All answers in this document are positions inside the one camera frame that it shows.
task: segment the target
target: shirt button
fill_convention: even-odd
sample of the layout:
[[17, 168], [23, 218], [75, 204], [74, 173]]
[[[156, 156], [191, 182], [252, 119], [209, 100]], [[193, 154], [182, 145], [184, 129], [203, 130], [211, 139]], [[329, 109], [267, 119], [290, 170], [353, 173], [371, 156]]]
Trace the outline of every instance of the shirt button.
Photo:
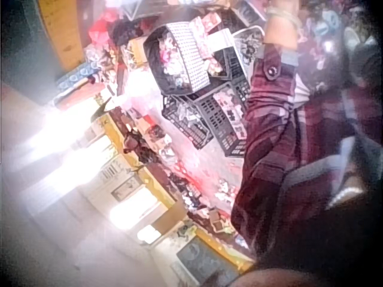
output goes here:
[[276, 73], [278, 72], [278, 70], [276, 69], [276, 67], [274, 66], [271, 66], [269, 69], [268, 69], [268, 74], [269, 76], [271, 77], [274, 77], [276, 75]]

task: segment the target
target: yellow wall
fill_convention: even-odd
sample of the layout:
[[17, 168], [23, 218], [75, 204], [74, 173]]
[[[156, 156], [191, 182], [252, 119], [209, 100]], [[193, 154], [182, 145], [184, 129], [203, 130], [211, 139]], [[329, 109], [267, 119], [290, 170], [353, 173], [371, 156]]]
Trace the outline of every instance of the yellow wall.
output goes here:
[[[111, 119], [111, 117], [107, 114], [104, 115], [100, 121], [104, 125], [105, 134], [108, 135], [111, 142], [115, 144], [117, 150], [122, 153], [126, 159], [126, 161], [133, 167], [138, 167], [140, 165], [138, 161], [138, 157], [130, 152], [128, 154], [123, 153], [123, 139], [124, 137], [118, 130], [117, 126]], [[151, 193], [158, 198], [160, 202], [162, 202], [167, 208], [170, 208], [174, 203], [174, 199], [168, 194], [168, 192], [159, 184], [159, 182], [155, 179], [155, 177], [149, 172], [149, 170], [144, 167], [140, 169], [138, 172], [141, 180], [146, 184], [146, 187], [151, 191]]]
[[38, 0], [40, 15], [61, 65], [69, 72], [85, 61], [77, 23], [77, 0]]

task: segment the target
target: floor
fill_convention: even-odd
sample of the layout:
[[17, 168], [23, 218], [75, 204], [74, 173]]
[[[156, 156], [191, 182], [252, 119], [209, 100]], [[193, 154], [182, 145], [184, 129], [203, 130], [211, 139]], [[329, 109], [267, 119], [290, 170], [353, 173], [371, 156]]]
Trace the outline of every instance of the floor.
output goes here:
[[218, 191], [218, 180], [224, 179], [230, 185], [239, 188], [242, 180], [242, 158], [226, 158], [217, 140], [213, 139], [201, 150], [197, 150], [170, 121], [161, 115], [162, 96], [156, 81], [149, 71], [133, 71], [126, 84], [124, 104], [122, 107], [134, 107], [142, 115], [148, 114], [170, 135], [174, 149], [184, 162], [189, 174], [202, 187], [202, 194], [213, 206], [230, 212], [230, 205], [215, 197]]

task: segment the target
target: red plaid shirt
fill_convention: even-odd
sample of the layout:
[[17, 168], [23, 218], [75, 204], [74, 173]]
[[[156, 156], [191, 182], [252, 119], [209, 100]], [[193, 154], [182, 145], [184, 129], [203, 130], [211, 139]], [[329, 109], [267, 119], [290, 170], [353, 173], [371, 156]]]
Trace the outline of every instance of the red plaid shirt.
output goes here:
[[232, 224], [256, 255], [277, 234], [324, 212], [341, 187], [356, 134], [380, 149], [380, 104], [363, 90], [332, 91], [294, 109], [297, 55], [259, 53], [247, 101], [247, 150]]

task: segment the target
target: black plastic basket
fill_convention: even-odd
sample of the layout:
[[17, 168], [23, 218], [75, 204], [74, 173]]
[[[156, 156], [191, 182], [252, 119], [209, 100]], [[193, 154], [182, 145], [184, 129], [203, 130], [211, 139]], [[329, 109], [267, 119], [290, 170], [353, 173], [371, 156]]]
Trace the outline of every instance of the black plastic basket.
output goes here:
[[[232, 10], [220, 10], [217, 13], [219, 13], [222, 22], [217, 27], [213, 28], [209, 34], [216, 33], [225, 28], [229, 28], [230, 33], [235, 33], [238, 30], [246, 28]], [[215, 78], [232, 80], [233, 78], [238, 77], [239, 72], [243, 73], [241, 64], [239, 63], [233, 47], [214, 52], [214, 58], [223, 68], [223, 72], [218, 76], [215, 76]]]
[[225, 82], [222, 85], [206, 93], [204, 96], [195, 100], [191, 98], [192, 95], [182, 96], [179, 99], [187, 102], [190, 106], [195, 107], [200, 112], [201, 116], [210, 128], [210, 131], [214, 137], [218, 140], [224, 155], [226, 157], [243, 157], [245, 154], [245, 139], [239, 139], [230, 123], [226, 114], [222, 110], [221, 106], [213, 98], [213, 95], [220, 90], [230, 87], [235, 92], [235, 96], [238, 97], [243, 109], [245, 110], [244, 101], [240, 95], [236, 92], [236, 87], [231, 82]]
[[[190, 80], [187, 87], [177, 88], [168, 81], [160, 60], [159, 39], [165, 32], [170, 32], [181, 53], [186, 73]], [[156, 28], [145, 40], [144, 51], [149, 67], [162, 94], [190, 94], [209, 85], [209, 76], [200, 57], [196, 41], [187, 22], [168, 23]]]
[[191, 140], [196, 149], [202, 149], [213, 139], [213, 135], [203, 119], [200, 120], [199, 124], [192, 124], [190, 127], [185, 118], [180, 121], [178, 117], [178, 107], [180, 103], [181, 102], [176, 100], [173, 96], [163, 95], [162, 116], [169, 120], [181, 133]]
[[250, 95], [250, 85], [246, 79], [246, 76], [243, 75], [237, 79], [234, 79], [232, 81], [232, 85], [235, 89], [236, 94], [241, 99], [241, 102], [245, 104], [246, 100], [248, 99]]

